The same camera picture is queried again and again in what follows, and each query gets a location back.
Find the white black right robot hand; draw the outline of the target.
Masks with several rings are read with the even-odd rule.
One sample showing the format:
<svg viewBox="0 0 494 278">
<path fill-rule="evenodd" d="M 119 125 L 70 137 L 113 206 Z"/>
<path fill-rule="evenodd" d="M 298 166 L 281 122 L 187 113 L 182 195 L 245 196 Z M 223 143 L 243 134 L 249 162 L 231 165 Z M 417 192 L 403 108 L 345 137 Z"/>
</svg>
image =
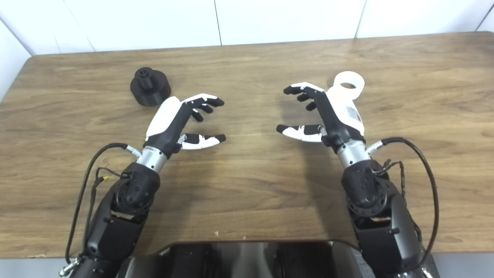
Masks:
<svg viewBox="0 0 494 278">
<path fill-rule="evenodd" d="M 362 132 L 348 123 L 351 118 L 347 112 L 342 111 L 346 106 L 330 102 L 327 92 L 322 88 L 302 82 L 288 86 L 283 92 L 286 95 L 297 95 L 299 102 L 311 100 L 306 109 L 308 111 L 316 109 L 321 116 L 323 124 L 279 124 L 276 127 L 276 131 L 280 134 L 300 141 L 323 143 L 325 146 L 331 147 L 334 152 L 337 152 L 339 148 L 349 144 L 351 141 L 366 143 Z"/>
</svg>

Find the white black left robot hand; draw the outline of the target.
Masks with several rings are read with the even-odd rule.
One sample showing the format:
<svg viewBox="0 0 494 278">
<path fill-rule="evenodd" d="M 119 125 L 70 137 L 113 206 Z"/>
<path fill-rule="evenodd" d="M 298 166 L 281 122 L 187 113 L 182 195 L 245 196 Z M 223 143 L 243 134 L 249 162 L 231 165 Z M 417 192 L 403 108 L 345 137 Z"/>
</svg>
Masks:
<svg viewBox="0 0 494 278">
<path fill-rule="evenodd" d="M 192 117 L 197 122 L 204 120 L 199 110 L 212 113 L 213 107 L 223 106 L 224 101 L 214 95 L 201 93 L 185 100 L 170 97 L 165 100 L 151 121 L 145 139 L 145 147 L 157 149 L 166 158 L 180 150 L 198 150 L 218 145 L 226 140 L 224 134 L 207 136 L 183 133 Z"/>
</svg>

